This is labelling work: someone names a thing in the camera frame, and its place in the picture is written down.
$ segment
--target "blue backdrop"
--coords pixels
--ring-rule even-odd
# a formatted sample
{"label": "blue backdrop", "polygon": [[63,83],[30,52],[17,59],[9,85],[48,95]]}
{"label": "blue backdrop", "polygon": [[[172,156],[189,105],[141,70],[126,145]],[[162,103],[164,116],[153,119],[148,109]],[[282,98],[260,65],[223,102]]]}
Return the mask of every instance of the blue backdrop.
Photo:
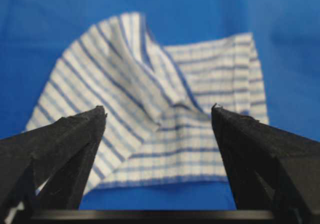
{"label": "blue backdrop", "polygon": [[[159,43],[252,31],[270,124],[320,141],[319,0],[0,0],[0,138],[21,132],[62,51],[92,23],[142,11]],[[84,209],[234,209],[225,183],[89,193]]]}

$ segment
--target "black plastic part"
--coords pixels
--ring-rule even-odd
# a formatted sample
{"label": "black plastic part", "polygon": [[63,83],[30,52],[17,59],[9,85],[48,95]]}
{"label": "black plastic part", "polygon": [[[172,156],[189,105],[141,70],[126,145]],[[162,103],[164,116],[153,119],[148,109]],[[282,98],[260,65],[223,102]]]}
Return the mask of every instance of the black plastic part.
{"label": "black plastic part", "polygon": [[[33,208],[76,209],[105,125],[105,111],[98,106],[0,140],[0,218],[20,201]],[[36,187],[48,178],[36,198]]]}
{"label": "black plastic part", "polygon": [[237,208],[319,223],[320,143],[222,108],[211,114]]}

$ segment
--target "cloth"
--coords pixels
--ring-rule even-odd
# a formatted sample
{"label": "cloth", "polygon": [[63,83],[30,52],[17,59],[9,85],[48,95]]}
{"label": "cloth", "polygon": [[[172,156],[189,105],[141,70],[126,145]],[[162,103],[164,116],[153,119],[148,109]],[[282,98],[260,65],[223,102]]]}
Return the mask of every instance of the cloth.
{"label": "cloth", "polygon": [[85,193],[227,181],[211,107],[268,123],[262,78],[250,33],[162,47],[142,14],[125,13],[91,26],[57,60],[26,130],[105,107]]}

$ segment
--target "blue surface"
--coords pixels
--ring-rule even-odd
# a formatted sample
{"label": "blue surface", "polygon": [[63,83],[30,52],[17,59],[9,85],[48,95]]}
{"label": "blue surface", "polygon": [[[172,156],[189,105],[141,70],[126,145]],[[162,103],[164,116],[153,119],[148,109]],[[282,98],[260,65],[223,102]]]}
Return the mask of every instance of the blue surface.
{"label": "blue surface", "polygon": [[[55,60],[92,23],[146,14],[159,43],[252,31],[270,124],[320,141],[319,0],[0,0],[0,138],[22,131]],[[228,184],[93,191],[82,208],[234,209]]]}

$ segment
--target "checkered towel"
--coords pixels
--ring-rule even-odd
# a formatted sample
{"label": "checkered towel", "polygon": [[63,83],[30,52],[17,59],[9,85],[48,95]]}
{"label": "checkered towel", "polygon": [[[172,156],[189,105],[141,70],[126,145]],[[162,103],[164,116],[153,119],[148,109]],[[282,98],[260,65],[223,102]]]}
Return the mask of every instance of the checkered towel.
{"label": "checkered towel", "polygon": [[92,25],[57,60],[26,130],[103,105],[94,188],[227,181],[211,107],[268,123],[252,34],[163,47],[140,13]]}

